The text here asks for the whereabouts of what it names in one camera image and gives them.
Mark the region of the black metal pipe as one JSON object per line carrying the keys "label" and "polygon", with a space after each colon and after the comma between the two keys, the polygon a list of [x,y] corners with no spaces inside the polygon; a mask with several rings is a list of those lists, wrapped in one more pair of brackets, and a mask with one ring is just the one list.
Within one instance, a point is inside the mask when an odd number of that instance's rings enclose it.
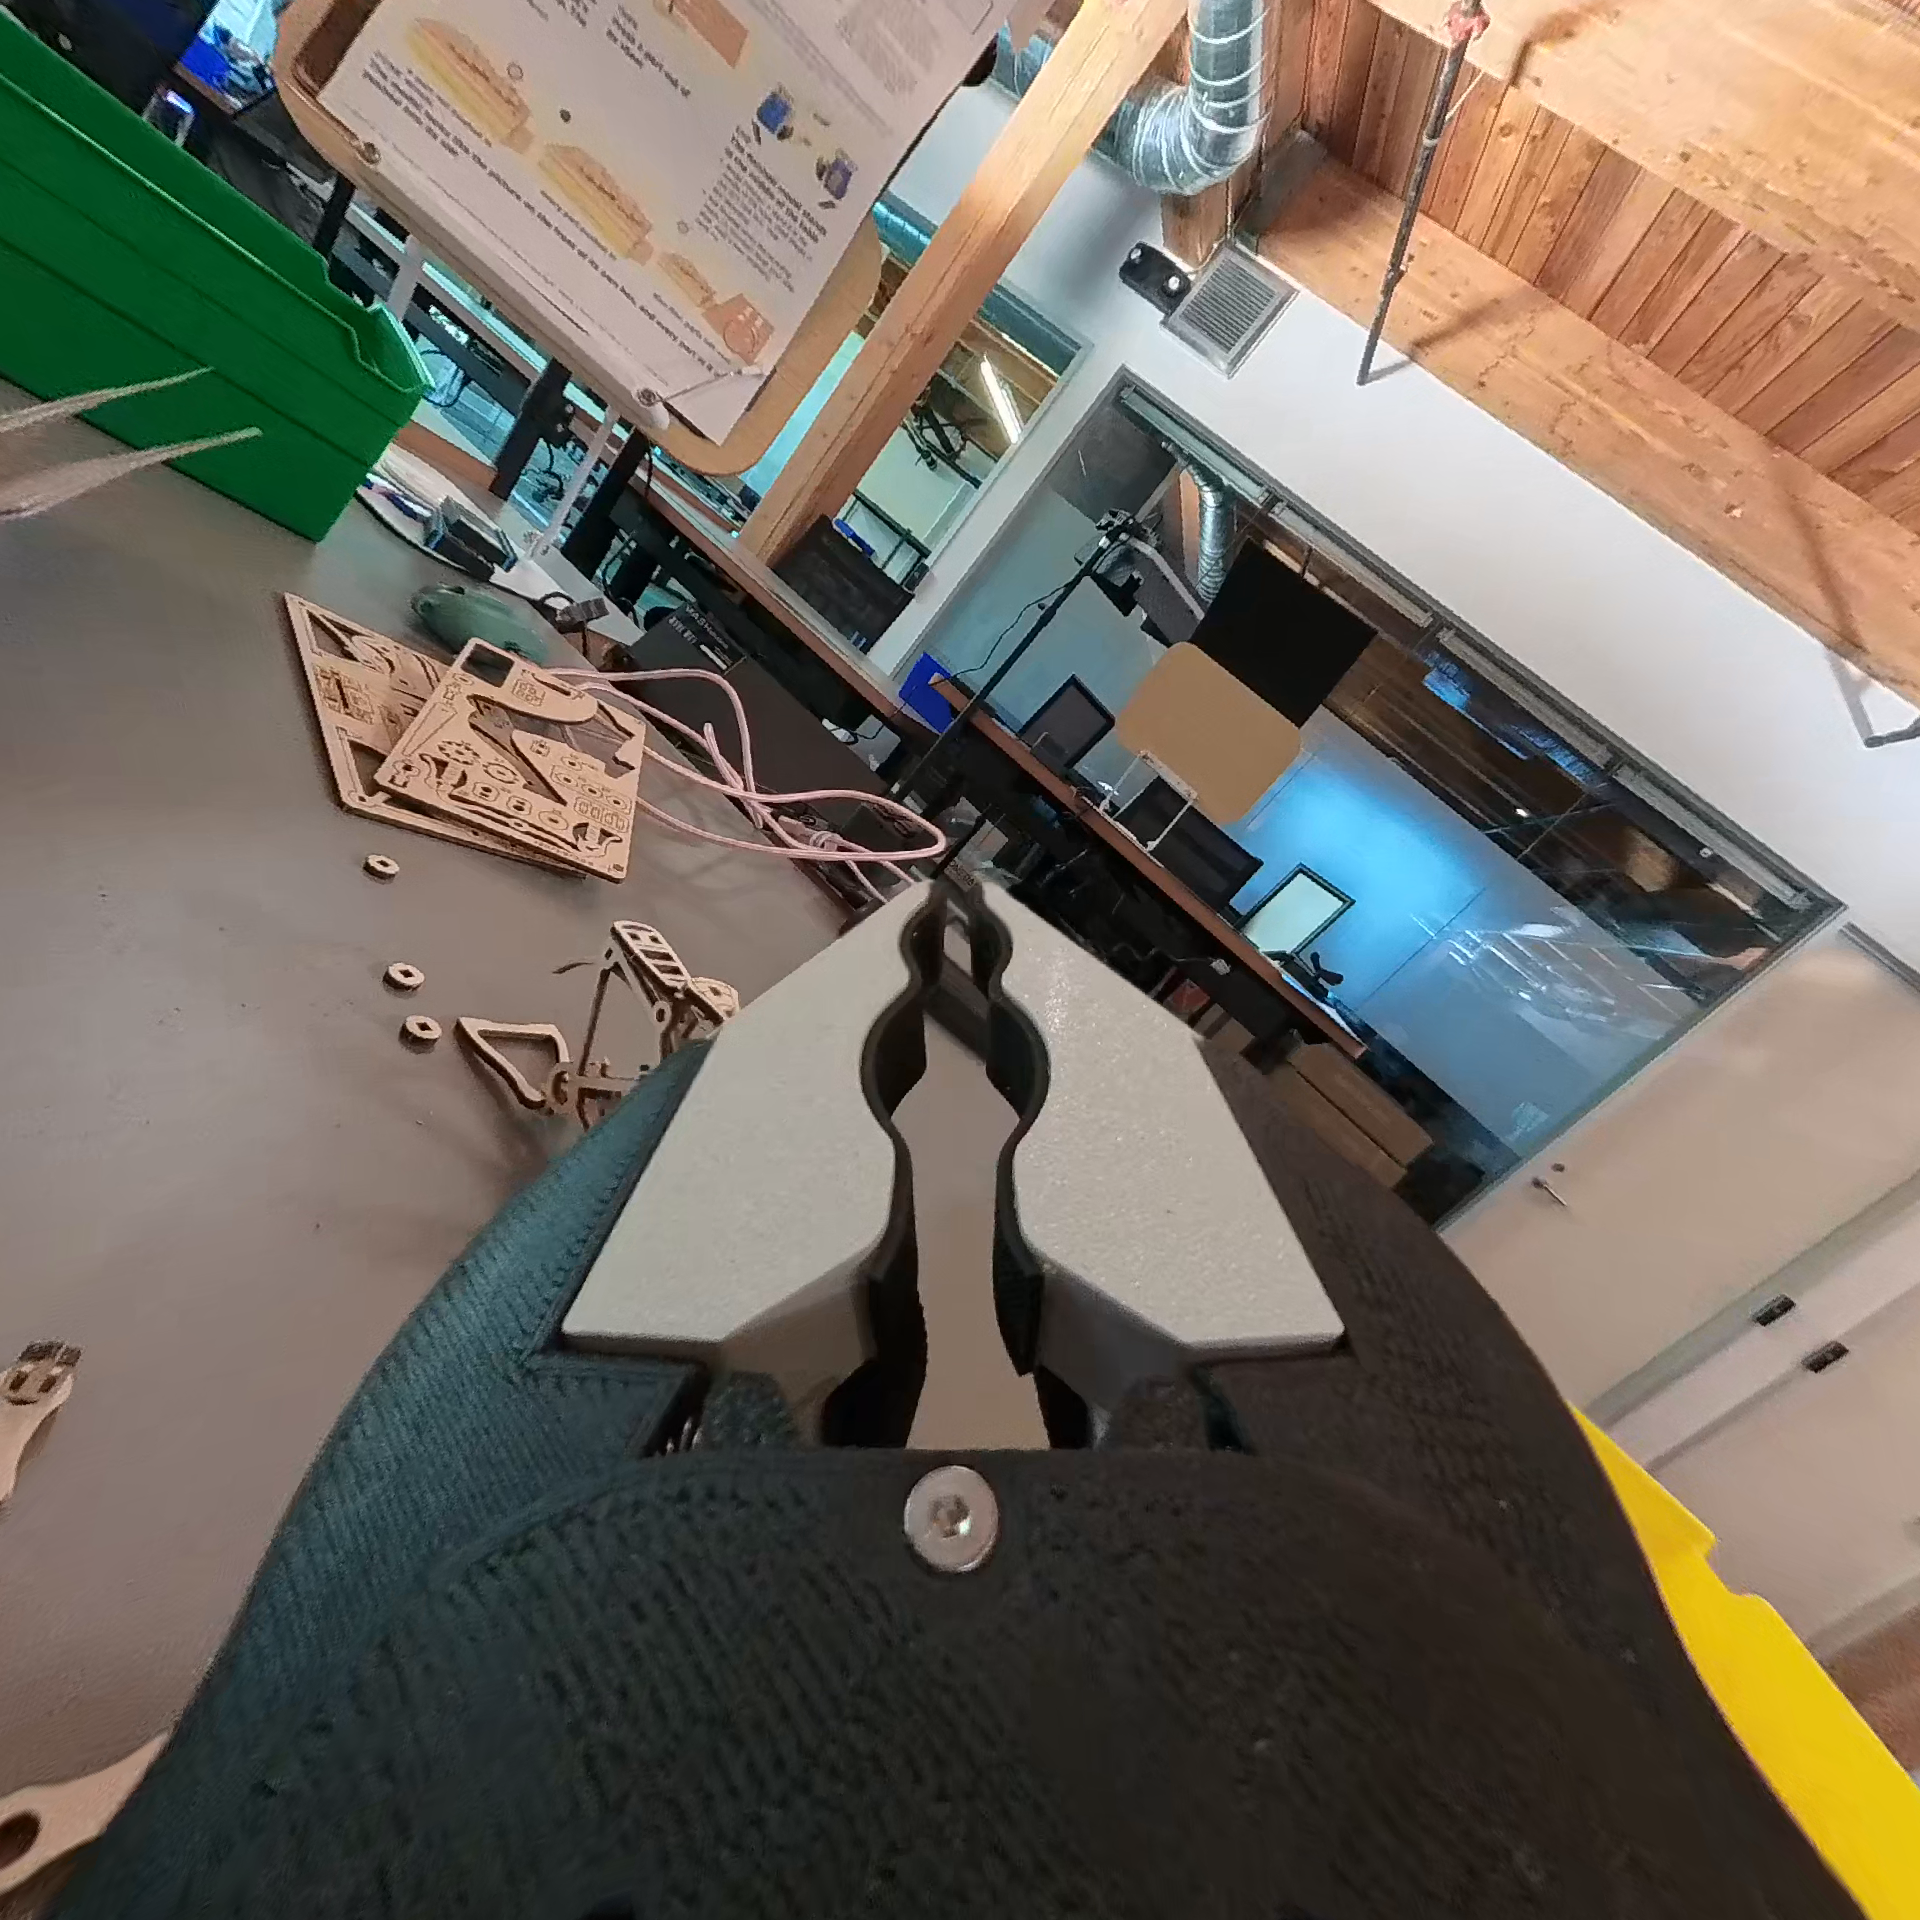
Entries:
{"label": "black metal pipe", "polygon": [[1422,215],[1427,179],[1437,165],[1439,151],[1453,121],[1454,94],[1461,83],[1461,71],[1468,64],[1469,48],[1485,32],[1487,13],[1483,2],[1453,2],[1445,18],[1445,59],[1437,71],[1427,108],[1420,131],[1420,143],[1404,184],[1402,211],[1394,242],[1389,252],[1387,269],[1380,279],[1380,297],[1367,329],[1366,346],[1358,363],[1358,386],[1367,386],[1376,375],[1387,322],[1394,308],[1400,283],[1409,267],[1414,231]]}

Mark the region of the rounded wooden part with hole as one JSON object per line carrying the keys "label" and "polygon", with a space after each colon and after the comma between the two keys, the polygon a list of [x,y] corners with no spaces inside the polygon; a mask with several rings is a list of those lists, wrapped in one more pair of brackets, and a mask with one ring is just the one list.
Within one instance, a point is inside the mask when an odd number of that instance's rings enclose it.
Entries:
{"label": "rounded wooden part with hole", "polygon": [[3,1799],[3,1895],[101,1838],[167,1747],[160,1734],[122,1761],[67,1784],[16,1789]]}

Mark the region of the black electronics box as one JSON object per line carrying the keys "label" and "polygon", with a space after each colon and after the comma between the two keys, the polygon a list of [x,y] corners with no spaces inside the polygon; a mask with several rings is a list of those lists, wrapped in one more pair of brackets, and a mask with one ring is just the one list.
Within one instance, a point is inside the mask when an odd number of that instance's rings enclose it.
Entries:
{"label": "black electronics box", "polygon": [[656,706],[692,732],[679,753],[718,774],[704,736],[712,732],[734,770],[745,772],[746,715],[754,784],[764,795],[814,795],[780,806],[778,816],[804,838],[833,832],[875,853],[898,853],[923,840],[899,827],[878,799],[884,781],[867,758],[833,732],[801,694],[789,693],[704,613],[689,608],[646,610],[634,641],[609,641],[599,666],[635,700]]}

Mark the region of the teal computer mouse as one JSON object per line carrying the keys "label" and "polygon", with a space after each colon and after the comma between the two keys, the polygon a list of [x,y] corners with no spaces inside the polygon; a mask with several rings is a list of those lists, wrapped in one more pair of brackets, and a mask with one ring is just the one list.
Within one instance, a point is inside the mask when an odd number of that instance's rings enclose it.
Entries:
{"label": "teal computer mouse", "polygon": [[411,597],[411,620],[437,646],[458,652],[485,642],[518,659],[542,661],[541,635],[518,606],[488,590],[463,587],[420,588]]}

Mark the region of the lit computer monitor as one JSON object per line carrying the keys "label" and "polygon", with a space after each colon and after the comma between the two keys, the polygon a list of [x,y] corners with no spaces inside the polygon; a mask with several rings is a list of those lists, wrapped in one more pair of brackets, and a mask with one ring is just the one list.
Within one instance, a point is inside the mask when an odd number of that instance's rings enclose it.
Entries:
{"label": "lit computer monitor", "polygon": [[1350,909],[1355,901],[1309,866],[1294,866],[1256,902],[1241,938],[1263,957],[1307,954]]}

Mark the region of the wooden parts sheet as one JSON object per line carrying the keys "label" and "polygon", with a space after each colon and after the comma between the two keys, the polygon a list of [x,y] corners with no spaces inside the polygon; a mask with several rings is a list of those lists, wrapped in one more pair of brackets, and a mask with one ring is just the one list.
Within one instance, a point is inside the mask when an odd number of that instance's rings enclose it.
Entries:
{"label": "wooden parts sheet", "polygon": [[627,878],[646,725],[467,642],[377,772],[379,789],[572,873]]}
{"label": "wooden parts sheet", "polygon": [[453,838],[453,823],[389,795],[377,777],[445,668],[296,593],[281,603],[337,802],[366,821]]}

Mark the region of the triangular wooden frame part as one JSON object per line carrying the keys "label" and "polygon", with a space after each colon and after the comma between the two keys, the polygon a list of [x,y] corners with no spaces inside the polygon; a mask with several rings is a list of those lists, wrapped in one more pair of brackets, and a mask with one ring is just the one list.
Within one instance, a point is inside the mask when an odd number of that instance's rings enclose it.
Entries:
{"label": "triangular wooden frame part", "polygon": [[492,1021],[460,1017],[453,1036],[467,1060],[537,1115],[560,1117],[572,1097],[572,1048],[550,1021]]}

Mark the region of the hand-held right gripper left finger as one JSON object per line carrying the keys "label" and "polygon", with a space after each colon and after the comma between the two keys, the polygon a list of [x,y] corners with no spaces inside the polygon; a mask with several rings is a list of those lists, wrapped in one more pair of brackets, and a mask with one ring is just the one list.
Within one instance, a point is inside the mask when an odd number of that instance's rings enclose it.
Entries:
{"label": "hand-held right gripper left finger", "polygon": [[729,1021],[560,1333],[764,1376],[830,1447],[902,1449],[927,1333],[910,1152],[941,896],[907,887]]}

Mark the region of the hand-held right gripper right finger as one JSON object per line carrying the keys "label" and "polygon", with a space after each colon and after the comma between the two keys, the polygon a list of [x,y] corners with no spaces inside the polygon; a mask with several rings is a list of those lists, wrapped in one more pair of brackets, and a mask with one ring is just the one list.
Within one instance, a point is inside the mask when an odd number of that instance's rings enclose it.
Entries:
{"label": "hand-held right gripper right finger", "polygon": [[1009,894],[961,901],[995,1160],[995,1319],[1048,1443],[1096,1447],[1138,1389],[1347,1339],[1195,1033]]}

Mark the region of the tan rounded board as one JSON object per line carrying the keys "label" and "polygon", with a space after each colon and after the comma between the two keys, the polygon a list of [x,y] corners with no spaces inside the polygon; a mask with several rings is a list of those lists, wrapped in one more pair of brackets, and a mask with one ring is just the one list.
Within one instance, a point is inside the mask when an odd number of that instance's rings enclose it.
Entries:
{"label": "tan rounded board", "polygon": [[1113,733],[1178,781],[1216,827],[1233,827],[1262,804],[1305,739],[1191,641],[1163,651],[1120,706]]}

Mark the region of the slanted wooden beam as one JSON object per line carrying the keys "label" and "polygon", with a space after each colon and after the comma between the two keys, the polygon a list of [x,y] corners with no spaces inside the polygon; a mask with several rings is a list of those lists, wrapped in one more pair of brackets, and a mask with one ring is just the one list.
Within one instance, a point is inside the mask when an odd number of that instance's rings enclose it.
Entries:
{"label": "slanted wooden beam", "polygon": [[748,519],[745,553],[778,563],[843,508],[1182,18],[1177,2],[1078,7]]}

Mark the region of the yellow plastic bin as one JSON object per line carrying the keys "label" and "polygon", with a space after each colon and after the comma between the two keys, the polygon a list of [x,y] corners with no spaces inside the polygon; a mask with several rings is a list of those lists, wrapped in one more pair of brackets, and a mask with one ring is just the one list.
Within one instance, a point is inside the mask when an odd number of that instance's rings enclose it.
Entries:
{"label": "yellow plastic bin", "polygon": [[1688,1658],[1745,1757],[1869,1919],[1919,1915],[1919,1786],[1790,1624],[1714,1567],[1716,1538],[1583,1413]]}

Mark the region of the white wall vent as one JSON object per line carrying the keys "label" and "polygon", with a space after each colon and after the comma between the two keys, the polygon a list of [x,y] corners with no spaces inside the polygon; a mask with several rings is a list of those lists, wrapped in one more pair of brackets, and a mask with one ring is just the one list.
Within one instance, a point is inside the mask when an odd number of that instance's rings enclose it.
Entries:
{"label": "white wall vent", "polygon": [[1230,381],[1299,294],[1262,254],[1230,242],[1191,279],[1185,299],[1163,316],[1162,333]]}

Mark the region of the black wall screen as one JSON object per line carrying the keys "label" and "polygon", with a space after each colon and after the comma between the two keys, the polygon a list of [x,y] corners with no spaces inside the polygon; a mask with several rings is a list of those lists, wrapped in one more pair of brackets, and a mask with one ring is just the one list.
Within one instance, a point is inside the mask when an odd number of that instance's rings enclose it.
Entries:
{"label": "black wall screen", "polygon": [[1266,545],[1242,545],[1191,644],[1294,727],[1309,725],[1378,631]]}

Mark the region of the silver ventilation duct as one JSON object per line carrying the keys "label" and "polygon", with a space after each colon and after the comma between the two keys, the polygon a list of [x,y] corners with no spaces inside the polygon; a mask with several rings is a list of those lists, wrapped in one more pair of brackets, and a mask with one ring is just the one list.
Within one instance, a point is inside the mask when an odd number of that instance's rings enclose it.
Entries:
{"label": "silver ventilation duct", "polygon": [[1104,156],[1160,195],[1227,185],[1268,128],[1268,20],[1268,2],[1192,2],[1187,80],[1136,85],[1101,134]]}

